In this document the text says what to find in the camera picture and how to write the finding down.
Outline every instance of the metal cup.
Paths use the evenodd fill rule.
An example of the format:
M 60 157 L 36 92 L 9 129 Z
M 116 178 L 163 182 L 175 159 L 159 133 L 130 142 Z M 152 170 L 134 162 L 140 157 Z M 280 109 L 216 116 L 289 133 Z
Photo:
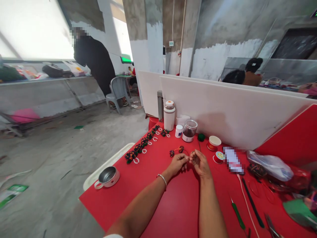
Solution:
M 105 168 L 99 175 L 98 181 L 95 182 L 95 189 L 102 187 L 111 187 L 116 184 L 120 178 L 120 173 L 114 166 Z

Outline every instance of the green exit sign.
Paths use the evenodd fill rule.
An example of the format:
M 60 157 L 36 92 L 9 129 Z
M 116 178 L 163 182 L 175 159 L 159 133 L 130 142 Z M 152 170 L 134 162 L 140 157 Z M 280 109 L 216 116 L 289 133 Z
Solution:
M 315 17 L 317 18 L 317 9 L 316 9 L 316 11 L 313 13 L 313 15 L 311 15 L 311 17 L 312 17 L 312 18 L 315 18 Z

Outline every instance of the white divider panel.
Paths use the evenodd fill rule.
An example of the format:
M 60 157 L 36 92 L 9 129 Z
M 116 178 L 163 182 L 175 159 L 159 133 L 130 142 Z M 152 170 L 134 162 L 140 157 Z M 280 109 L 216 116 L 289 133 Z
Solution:
M 196 120 L 198 132 L 224 143 L 256 149 L 289 120 L 316 101 L 161 76 L 163 97 L 177 116 Z
M 142 91 L 145 113 L 159 117 L 158 91 L 162 90 L 160 76 L 164 74 L 139 71 L 139 82 Z
M 295 97 L 299 97 L 299 98 L 306 98 L 308 96 L 308 94 L 296 93 L 296 92 L 291 92 L 291 91 L 269 89 L 269 88 L 262 88 L 262 87 L 254 87 L 254 86 L 247 86 L 247 85 L 242 85 L 242 84 L 231 84 L 231 83 L 224 83 L 224 82 L 218 82 L 218 81 L 212 81 L 212 80 L 206 80 L 206 79 L 188 78 L 188 77 L 184 77 L 184 76 L 166 75 L 166 74 L 161 74 L 160 76 L 175 78 L 175 79 L 184 79 L 184 80 L 190 80 L 190 81 L 196 81 L 196 82 L 202 82 L 202 83 L 210 83 L 210 84 L 215 84 L 215 85 L 222 85 L 222 86 L 227 86 L 227 87 L 231 87 L 231 88 L 242 88 L 242 89 L 249 89 L 249 90 L 254 90 L 254 91 L 259 91 L 259 92 L 284 94 L 284 95 L 295 96 Z
M 295 93 L 295 92 L 276 90 L 276 89 L 266 89 L 266 88 L 260 88 L 260 87 L 252 87 L 252 86 L 239 85 L 239 84 L 230 84 L 230 83 L 223 83 L 223 82 L 217 82 L 217 81 L 211 81 L 211 80 L 205 80 L 205 79 L 188 78 L 188 77 L 169 75 L 169 74 L 158 74 L 158 73 L 150 73 L 150 72 L 144 72 L 144 71 L 139 71 L 138 74 L 139 74 L 138 77 L 140 82 L 139 87 L 141 87 L 145 113 L 148 113 L 155 117 L 159 117 L 157 91 L 162 90 L 160 78 L 159 78 L 160 76 L 195 81 L 195 82 L 202 82 L 202 83 L 208 83 L 208 84 L 214 84 L 214 85 L 222 85 L 222 86 L 227 86 L 231 88 L 249 89 L 249 90 L 258 91 L 258 92 L 284 94 L 284 95 L 290 95 L 290 96 L 296 96 L 296 97 L 302 97 L 302 98 L 305 98 L 308 96 L 307 94 L 302 94 L 302 93 Z

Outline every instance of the silver bangle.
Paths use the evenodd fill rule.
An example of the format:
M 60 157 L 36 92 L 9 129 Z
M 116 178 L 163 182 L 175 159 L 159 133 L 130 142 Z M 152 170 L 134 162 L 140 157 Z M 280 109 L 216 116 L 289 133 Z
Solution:
M 156 177 L 158 177 L 158 176 L 161 176 L 161 178 L 164 180 L 164 183 L 165 183 L 165 191 L 166 191 L 166 188 L 167 188 L 166 180 L 164 179 L 164 177 L 163 177 L 161 174 L 158 174 Z

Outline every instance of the hand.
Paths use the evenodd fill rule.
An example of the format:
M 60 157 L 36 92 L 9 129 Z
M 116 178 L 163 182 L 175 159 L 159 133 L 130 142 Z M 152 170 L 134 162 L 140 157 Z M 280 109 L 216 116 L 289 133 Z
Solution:
M 200 178 L 212 177 L 206 156 L 200 151 L 193 151 L 189 157 L 189 162 L 194 166 Z
M 170 171 L 172 176 L 175 176 L 180 169 L 184 171 L 187 169 L 187 161 L 189 157 L 185 154 L 177 154 L 173 157 L 171 164 L 168 166 L 167 170 Z

